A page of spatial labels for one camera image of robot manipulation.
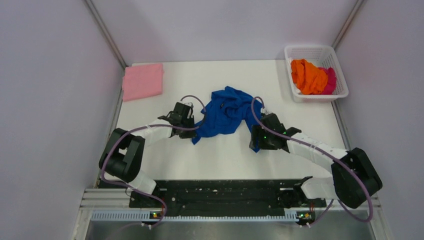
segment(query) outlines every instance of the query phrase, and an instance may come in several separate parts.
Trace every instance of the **crumpled blue fabric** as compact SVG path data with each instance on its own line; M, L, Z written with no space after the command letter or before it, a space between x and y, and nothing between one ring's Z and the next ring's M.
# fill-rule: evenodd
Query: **crumpled blue fabric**
M191 141L195 145L201 138L210 138L218 134L233 134L242 120L246 121L249 131L252 125L258 125L252 110L253 97L243 91L226 86L224 90L213 91L210 102L206 105L206 118L204 124L196 130L197 136ZM254 113L261 119L262 104L255 100L253 103Z

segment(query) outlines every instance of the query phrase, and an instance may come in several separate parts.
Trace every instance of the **gray wall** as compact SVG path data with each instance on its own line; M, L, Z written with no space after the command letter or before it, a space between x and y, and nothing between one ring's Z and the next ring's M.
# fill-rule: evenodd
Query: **gray wall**
M0 3L0 239L69 239L121 69L80 0Z
M284 59L331 45L355 0L94 0L127 64Z
M423 239L424 1L367 1L337 57L353 145L383 181L378 193L395 239Z

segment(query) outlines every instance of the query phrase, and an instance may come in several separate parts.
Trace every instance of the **magenta cloth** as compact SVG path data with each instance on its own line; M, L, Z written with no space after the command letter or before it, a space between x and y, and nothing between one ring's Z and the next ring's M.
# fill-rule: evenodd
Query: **magenta cloth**
M332 95L334 90L336 89L336 82L337 82L336 72L334 71L332 67L329 67L328 69L319 67L319 69L324 70L324 72L328 76L328 83L324 87L324 90L322 91L321 95Z
M162 94L163 75L162 63L126 67L122 100L127 102Z

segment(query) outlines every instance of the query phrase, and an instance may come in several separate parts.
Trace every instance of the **white laundry basket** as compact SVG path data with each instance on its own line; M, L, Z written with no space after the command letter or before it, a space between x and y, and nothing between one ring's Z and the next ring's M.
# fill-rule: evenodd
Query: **white laundry basket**
M284 55L291 92L295 102L331 102L338 98L344 98L349 94L345 76L343 76L342 68L340 67L339 60L337 60L336 52L331 46L291 45L284 48ZM296 59L306 59L316 67L326 69L333 68L337 77L336 87L333 93L331 95L303 95L298 87L296 87L293 83L292 78L291 62Z

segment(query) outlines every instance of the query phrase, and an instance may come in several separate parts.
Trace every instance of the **cable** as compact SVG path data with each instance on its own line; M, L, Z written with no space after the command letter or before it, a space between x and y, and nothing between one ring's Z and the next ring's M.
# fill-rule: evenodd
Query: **cable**
M188 97L191 97L191 98L195 98L197 101L199 101L199 103L201 104L201 106L202 106L202 108L203 108L203 111L205 112L205 114L204 114L204 116L203 116L203 120L202 120L202 123L204 123L205 122L205 116L206 116L206 108L205 108L205 105L203 104L203 102L198 98L198 97L196 97L196 96L194 96L194 95L187 95L187 96L184 96L183 98L181 98L181 101L183 100L183 99L185 99L185 98L188 98ZM168 124L152 124L152 125L149 125L149 127L150 128L155 128L155 127L167 127L167 128L173 128L173 129L178 129L178 130L183 130L183 131L194 131L194 130L196 130L196 129L198 129L199 127L200 127L200 125L199 126L196 126L196 127L192 127L192 128L186 128L186 127L179 127L179 126L173 126L173 125L168 125ZM134 192L136 192L136 193L138 193L138 194L140 194L140 195L143 195L143 196L146 196L146 197L149 197L149 198L152 198L152 199L155 199L155 200L157 200L157 201L159 201L162 205L163 205L163 214L160 216L160 218L159 218L159 221L158 222L156 222L155 224L153 224L151 227L152 228L154 228L154 227L156 227L160 222L162 222L162 220L164 219L164 217L165 217L165 215L166 215L166 213L167 213L167 210L168 210L168 206L167 206L167 204L162 200L162 199L160 199L159 197L157 197L157 196L154 196L154 195L151 195L151 194L148 194L148 193L145 193L145 192L142 192L142 191L140 191L140 190L138 190L138 189L135 189L135 188L133 188L132 186L130 186L130 185L128 185L127 183L125 183L125 182L120 182L120 181L112 181L112 180L108 180L108 179L106 179L105 178L105 169L106 169L106 165L108 164L108 161L109 161L109 159L111 158L111 156L112 156L112 154L114 153L114 151L115 151L115 149L118 147L118 145L119 145L119 143L126 137L126 136L128 136L129 134L131 134L131 133L133 133L133 132L136 132L136 131L140 131L140 130L144 130L144 129L147 129L148 128L148 126L141 126L141 127L137 127L137 128L134 128L134 129L132 129L132 130L129 130L129 131L127 131L126 133L124 133L116 142L115 142L115 144L112 146L112 148L110 149L110 151L107 153L107 156L106 156L106 158L104 159L104 163L103 163L103 166L101 167L101 175L100 175L100 179L103 181L103 182L105 182L105 183L108 183L108 184L113 184L113 185L117 185L117 186L122 186L122 187L124 187L124 188L131 188ZM132 225L134 225L134 223L130 223L130 224L128 224L128 225L125 225L124 227L121 227L117 232L119 232L120 230L122 230L122 229L125 229L125 228L127 228L127 227L129 227L129 226L132 226Z
M331 154L329 154L328 152L326 152L326 151L324 151L324 150L322 150L320 147L317 147L317 146L314 146L314 145L312 145L312 144L310 144L310 143L307 143L307 142L305 142L305 141L302 141L302 140L298 140L298 139L295 139L295 138L292 138L292 137L289 137L289 136L286 136L286 135L283 135L283 134L280 134L280 133L278 133L278 132L276 132L276 131L273 131L273 130L271 130L271 129L269 129L268 127L266 127L259 119L258 119L258 117L256 116L256 114L255 114L255 111L254 111L254 102L255 102L255 100L256 99L259 99L260 100L260 102L262 103L262 108L263 109L265 109L265 104L264 104L264 100L262 100L262 98L261 97L259 97L259 96L255 96L253 99L252 99L252 102L251 102L251 104L250 104L250 108L251 108L251 111L252 111L252 113L253 113L253 117L254 117L254 119L256 120L256 122L263 128L263 129L265 129L266 131L268 131L268 132L270 132L270 133L272 133L272 134L274 134L274 135L276 135L276 136L279 136L280 138L283 138L283 139L287 139L287 140L290 140L290 141L295 141L295 142L297 142L297 143L300 143L300 144L303 144L303 145L306 145L306 146L308 146L308 147L310 147L310 148L315 148L318 152L320 152L320 153L322 153L322 154L324 154L325 156L327 156L327 157L329 157L331 160L333 160L334 162L336 162L337 164L339 164L342 168L344 168L350 175L352 175L352 177L355 179L355 181L359 184L359 186L360 186L360 188L362 189L362 191L363 191L363 193L365 194L365 197L366 197L366 201L368 202L368 207L369 207L369 216L366 218L366 219L362 219L362 218L359 218L359 217L357 217L355 214L353 214L351 211L349 211L349 209L339 200L338 202L340 203L340 205L341 205L341 207L350 215L350 216L352 216L354 219L356 219L356 220L358 220L358 221L360 221L360 222L363 222L363 223L368 223L368 222L370 222L371 221L371 219L373 219L373 216L374 216L374 208L373 208L373 202L371 201L371 196L370 196L370 194L368 193L368 190L367 190L367 188L365 187L365 185L364 185L364 183L359 179L359 177L355 174L355 173L353 173L352 172L352 170L348 167L348 166L346 166L346 164L344 164L342 161L340 161L339 159L337 159L336 157L334 157L333 155L331 155ZM314 225L315 223L317 223L320 219L321 219L321 217L328 211L328 209L330 209L330 207L331 207L331 205L333 204L333 200L331 200L331 202L330 202L330 204L327 206L327 208L324 210L324 212L315 220L315 222L314 223L312 223L311 225Z

